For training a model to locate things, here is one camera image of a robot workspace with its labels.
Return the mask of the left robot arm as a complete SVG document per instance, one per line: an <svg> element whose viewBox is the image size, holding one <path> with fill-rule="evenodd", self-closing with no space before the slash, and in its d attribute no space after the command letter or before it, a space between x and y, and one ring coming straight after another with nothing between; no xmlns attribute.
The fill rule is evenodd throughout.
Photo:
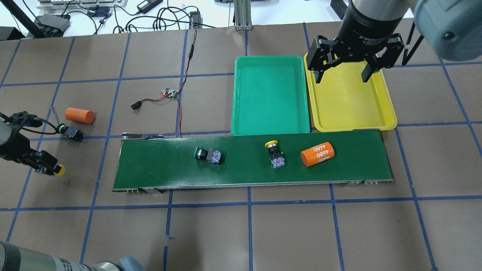
<svg viewBox="0 0 482 271"><path fill-rule="evenodd" d="M14 139L14 129L1 122L1 146L6 146L9 139ZM7 238L9 240L20 212L20 206L19 202L17 208L14 209L14 219ZM146 269L131 256L119 259L118 263L100 261L87 265L1 241L1 271L146 271Z"/></svg>

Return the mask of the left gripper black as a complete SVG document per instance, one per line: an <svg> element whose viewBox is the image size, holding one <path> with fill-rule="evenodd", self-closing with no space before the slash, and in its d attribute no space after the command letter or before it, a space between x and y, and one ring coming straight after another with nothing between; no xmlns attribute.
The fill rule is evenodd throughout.
<svg viewBox="0 0 482 271"><path fill-rule="evenodd" d="M46 151L35 151L32 150L29 153L21 155L19 158L15 159L16 163L28 165L34 170L38 169L39 166L46 166L48 168L55 168L58 165L58 160L50 153Z"/></svg>

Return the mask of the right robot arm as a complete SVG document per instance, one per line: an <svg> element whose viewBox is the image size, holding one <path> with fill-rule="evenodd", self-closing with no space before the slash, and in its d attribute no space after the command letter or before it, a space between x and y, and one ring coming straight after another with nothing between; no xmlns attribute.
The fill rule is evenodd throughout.
<svg viewBox="0 0 482 271"><path fill-rule="evenodd" d="M403 54L402 64L412 58L426 39L437 56L448 61L468 61L481 56L480 0L333 0L342 19L339 33L329 40L318 35L306 56L307 69L317 83L324 73L342 63L366 62L363 82L383 68L391 68ZM395 30L408 10L411 31L420 36L410 51Z"/></svg>

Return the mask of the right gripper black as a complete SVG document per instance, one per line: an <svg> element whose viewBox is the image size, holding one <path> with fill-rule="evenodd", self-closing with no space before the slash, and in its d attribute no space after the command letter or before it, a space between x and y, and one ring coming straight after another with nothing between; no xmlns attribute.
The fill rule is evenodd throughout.
<svg viewBox="0 0 482 271"><path fill-rule="evenodd" d="M307 55L307 68L315 72L315 82L320 84L324 72L342 63L366 61L361 73L363 83L382 68L391 68L403 51L404 43L399 35L391 35L375 46L368 44L347 45L342 41L329 40L322 35L315 37Z"/></svg>

